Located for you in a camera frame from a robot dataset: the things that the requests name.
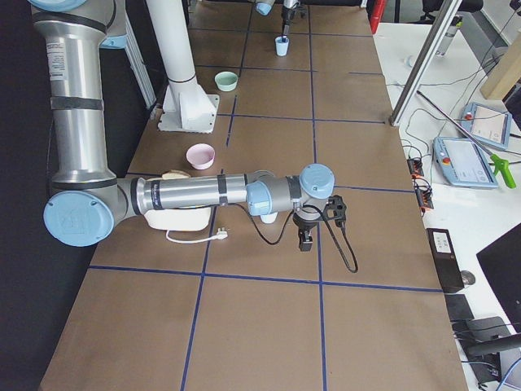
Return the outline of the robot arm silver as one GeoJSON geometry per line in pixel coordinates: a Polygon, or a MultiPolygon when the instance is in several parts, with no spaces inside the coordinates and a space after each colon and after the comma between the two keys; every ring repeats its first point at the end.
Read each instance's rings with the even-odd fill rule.
{"type": "Polygon", "coordinates": [[[320,222],[344,223],[334,195],[335,177],[321,164],[282,178],[268,171],[187,179],[122,178],[146,118],[132,109],[105,113],[100,51],[127,39],[122,1],[34,1],[35,29],[44,37],[58,169],[48,182],[43,211],[48,232],[60,242],[87,247],[105,239],[123,220],[150,211],[237,205],[251,216],[287,212],[299,247],[312,246],[320,222]]]}

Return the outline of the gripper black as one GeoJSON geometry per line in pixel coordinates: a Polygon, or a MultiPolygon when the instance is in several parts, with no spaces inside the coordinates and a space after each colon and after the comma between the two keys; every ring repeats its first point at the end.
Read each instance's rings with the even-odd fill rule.
{"type": "Polygon", "coordinates": [[[292,30],[291,22],[294,19],[295,14],[296,14],[295,7],[293,7],[293,8],[283,7],[282,8],[282,23],[283,23],[282,41],[283,42],[286,42],[288,40],[288,36],[290,35],[291,30],[292,30]]]}
{"type": "Polygon", "coordinates": [[[309,246],[313,246],[313,228],[318,224],[318,213],[299,211],[293,214],[293,222],[299,228],[299,250],[308,252],[309,246]]]}

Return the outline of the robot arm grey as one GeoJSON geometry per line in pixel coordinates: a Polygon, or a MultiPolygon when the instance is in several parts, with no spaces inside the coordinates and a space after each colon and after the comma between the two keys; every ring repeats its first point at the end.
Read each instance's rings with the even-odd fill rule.
{"type": "MultiPolygon", "coordinates": [[[[256,11],[266,16],[268,15],[272,8],[274,7],[274,0],[256,0],[255,2],[256,11]]],[[[296,12],[300,9],[301,3],[298,0],[283,0],[282,1],[282,32],[280,37],[285,42],[288,40],[288,35],[290,32],[291,22],[295,17],[296,12]]]]}

